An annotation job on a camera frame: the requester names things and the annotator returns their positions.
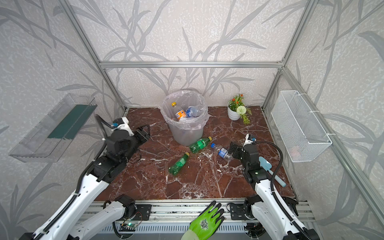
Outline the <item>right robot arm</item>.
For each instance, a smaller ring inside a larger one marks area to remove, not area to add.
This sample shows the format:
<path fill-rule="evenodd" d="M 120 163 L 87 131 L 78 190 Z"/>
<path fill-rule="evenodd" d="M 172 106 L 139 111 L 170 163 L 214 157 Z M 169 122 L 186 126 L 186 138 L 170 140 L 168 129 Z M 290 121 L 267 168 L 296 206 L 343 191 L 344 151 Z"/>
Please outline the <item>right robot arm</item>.
<path fill-rule="evenodd" d="M 268 144 L 278 151 L 280 157 L 274 173 L 269 174 L 262 166 L 258 145 Z M 243 146 L 230 144 L 233 158 L 241 161 L 243 175 L 256 194 L 247 197 L 244 211 L 248 218 L 256 219 L 273 240 L 319 240 L 316 230 L 307 228 L 299 219 L 296 202 L 283 198 L 275 188 L 276 175 L 281 168 L 284 156 L 281 149 L 272 142 L 257 141 L 246 135 Z"/>

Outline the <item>clear bottle orange label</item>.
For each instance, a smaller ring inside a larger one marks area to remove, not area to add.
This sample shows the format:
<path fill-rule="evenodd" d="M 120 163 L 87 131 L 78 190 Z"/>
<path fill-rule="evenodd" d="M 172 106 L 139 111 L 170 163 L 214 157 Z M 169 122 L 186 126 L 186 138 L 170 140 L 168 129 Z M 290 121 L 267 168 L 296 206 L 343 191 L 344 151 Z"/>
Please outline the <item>clear bottle orange label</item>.
<path fill-rule="evenodd" d="M 178 122 L 185 121 L 188 118 L 183 108 L 179 106 L 176 102 L 173 102 L 171 106 L 173 115 Z"/>

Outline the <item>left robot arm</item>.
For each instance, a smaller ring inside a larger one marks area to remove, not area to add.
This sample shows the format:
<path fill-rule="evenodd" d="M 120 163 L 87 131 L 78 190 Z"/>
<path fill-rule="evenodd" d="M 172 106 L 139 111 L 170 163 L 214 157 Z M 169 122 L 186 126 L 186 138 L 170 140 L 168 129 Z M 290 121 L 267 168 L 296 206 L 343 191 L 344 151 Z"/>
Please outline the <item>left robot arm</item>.
<path fill-rule="evenodd" d="M 64 204 L 36 231 L 24 233 L 22 240 L 88 240 L 107 225 L 138 213 L 135 200 L 121 195 L 105 209 L 84 222 L 76 223 L 95 198 L 126 168 L 128 161 L 150 139 L 150 127 L 138 127 L 132 134 L 116 129 L 106 137 L 107 152 L 81 173 L 77 187 Z"/>

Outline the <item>clear bottle large blue label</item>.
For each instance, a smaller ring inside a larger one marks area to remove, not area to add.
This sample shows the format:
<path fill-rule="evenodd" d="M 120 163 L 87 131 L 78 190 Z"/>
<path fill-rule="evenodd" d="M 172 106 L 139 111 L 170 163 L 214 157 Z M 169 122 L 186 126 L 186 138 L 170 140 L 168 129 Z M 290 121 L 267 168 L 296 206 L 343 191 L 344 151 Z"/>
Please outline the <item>clear bottle large blue label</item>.
<path fill-rule="evenodd" d="M 186 110 L 186 115 L 188 118 L 198 118 L 205 111 L 205 107 L 203 105 L 190 106 Z"/>

